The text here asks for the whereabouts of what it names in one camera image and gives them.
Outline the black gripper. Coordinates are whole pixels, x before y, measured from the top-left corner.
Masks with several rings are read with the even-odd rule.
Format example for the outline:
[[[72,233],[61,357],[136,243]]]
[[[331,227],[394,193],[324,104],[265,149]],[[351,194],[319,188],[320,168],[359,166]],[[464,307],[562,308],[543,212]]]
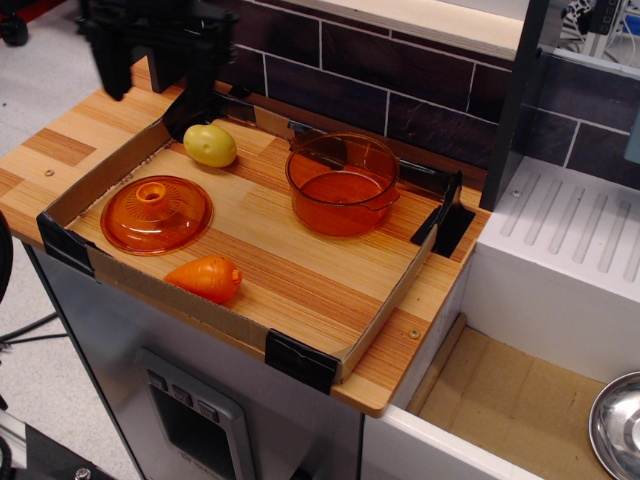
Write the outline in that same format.
[[[188,55],[198,48],[228,62],[239,17],[208,1],[82,1],[79,31],[91,45],[105,92],[121,101],[132,88],[131,67],[156,48]],[[188,118],[209,122],[217,66],[194,60],[187,68]]]

